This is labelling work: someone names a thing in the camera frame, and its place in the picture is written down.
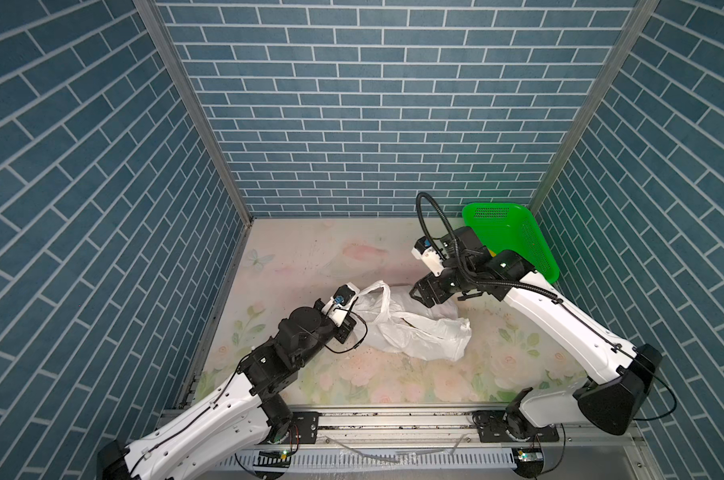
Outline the white plastic bag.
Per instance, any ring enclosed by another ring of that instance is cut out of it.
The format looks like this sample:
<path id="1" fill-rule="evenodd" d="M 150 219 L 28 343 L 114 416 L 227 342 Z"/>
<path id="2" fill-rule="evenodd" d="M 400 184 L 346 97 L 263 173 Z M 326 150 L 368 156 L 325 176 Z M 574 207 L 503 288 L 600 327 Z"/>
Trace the white plastic bag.
<path id="1" fill-rule="evenodd" d="M 353 312 L 368 325 L 365 345 L 424 361 L 458 361 L 472 337 L 455 301 L 429 308 L 410 296 L 407 285 L 375 282 L 356 296 Z"/>

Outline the green plastic basket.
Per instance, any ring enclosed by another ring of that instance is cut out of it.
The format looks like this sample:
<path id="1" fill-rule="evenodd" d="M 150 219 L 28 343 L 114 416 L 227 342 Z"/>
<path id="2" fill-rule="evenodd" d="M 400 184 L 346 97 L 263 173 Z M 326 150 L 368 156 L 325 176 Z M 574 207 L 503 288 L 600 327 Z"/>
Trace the green plastic basket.
<path id="1" fill-rule="evenodd" d="M 462 218 L 492 253 L 513 250 L 530 261 L 554 284 L 560 268 L 533 214 L 514 203 L 472 203 L 463 208 Z"/>

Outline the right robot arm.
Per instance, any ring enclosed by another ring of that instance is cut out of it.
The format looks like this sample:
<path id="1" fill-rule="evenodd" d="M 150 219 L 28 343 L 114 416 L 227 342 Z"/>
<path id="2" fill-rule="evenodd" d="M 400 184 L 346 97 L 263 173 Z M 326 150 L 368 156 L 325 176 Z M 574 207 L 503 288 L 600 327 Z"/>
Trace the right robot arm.
<path id="1" fill-rule="evenodd" d="M 425 235 L 412 249 L 428 274 L 410 295 L 427 307 L 484 294 L 535 322 L 586 371 L 582 384 L 522 390 L 507 406 L 509 434 L 525 441 L 555 424 L 590 422 L 622 435 L 657 381 L 661 352 L 635 346 L 593 320 L 559 293 L 536 267 L 513 250 L 491 252 L 470 227 L 439 240 Z"/>

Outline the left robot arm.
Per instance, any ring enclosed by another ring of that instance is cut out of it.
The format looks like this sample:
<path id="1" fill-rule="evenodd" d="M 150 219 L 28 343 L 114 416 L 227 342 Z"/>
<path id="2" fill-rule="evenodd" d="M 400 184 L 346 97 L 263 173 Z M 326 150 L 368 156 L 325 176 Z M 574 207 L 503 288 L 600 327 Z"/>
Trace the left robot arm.
<path id="1" fill-rule="evenodd" d="M 197 479 L 243 449 L 283 438 L 293 413 L 281 391 L 331 341 L 345 343 L 362 322 L 336 303 L 294 310 L 199 404 L 127 446 L 104 446 L 97 478 Z"/>

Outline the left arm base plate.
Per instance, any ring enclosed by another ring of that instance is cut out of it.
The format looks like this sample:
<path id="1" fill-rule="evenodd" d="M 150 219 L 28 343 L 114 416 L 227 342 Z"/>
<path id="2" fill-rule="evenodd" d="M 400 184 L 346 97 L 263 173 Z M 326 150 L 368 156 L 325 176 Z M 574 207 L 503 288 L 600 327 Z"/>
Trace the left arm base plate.
<path id="1" fill-rule="evenodd" d="M 292 445 L 300 443 L 315 444 L 319 432 L 320 413 L 317 411 L 297 411 L 287 426 L 277 433 L 269 433 L 265 444 Z"/>

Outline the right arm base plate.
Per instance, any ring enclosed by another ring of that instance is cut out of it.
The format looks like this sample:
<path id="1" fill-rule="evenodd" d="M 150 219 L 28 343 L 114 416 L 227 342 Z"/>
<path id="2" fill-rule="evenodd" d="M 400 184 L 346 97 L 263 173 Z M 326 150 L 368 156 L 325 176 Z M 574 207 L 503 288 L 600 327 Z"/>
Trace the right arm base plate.
<path id="1" fill-rule="evenodd" d="M 536 428 L 530 425 L 514 426 L 502 410 L 477 410 L 471 414 L 481 443 L 529 442 L 557 443 L 560 434 L 555 426 Z"/>

